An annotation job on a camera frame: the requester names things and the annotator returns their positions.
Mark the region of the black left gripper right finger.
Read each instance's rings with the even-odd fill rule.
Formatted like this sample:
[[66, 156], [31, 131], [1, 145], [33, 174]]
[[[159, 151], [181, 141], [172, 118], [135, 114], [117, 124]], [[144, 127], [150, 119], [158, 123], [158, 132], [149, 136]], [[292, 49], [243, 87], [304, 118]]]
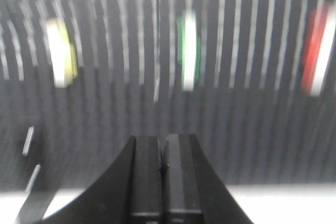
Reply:
[[251, 223], [196, 135], [169, 135], [163, 154], [164, 223]]

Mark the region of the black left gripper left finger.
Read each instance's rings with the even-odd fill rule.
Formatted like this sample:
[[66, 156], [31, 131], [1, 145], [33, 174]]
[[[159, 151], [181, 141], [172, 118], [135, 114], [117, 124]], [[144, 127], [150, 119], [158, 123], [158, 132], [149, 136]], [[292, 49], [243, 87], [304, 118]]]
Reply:
[[41, 223], [162, 223], [162, 215], [157, 138], [132, 136], [91, 186]]

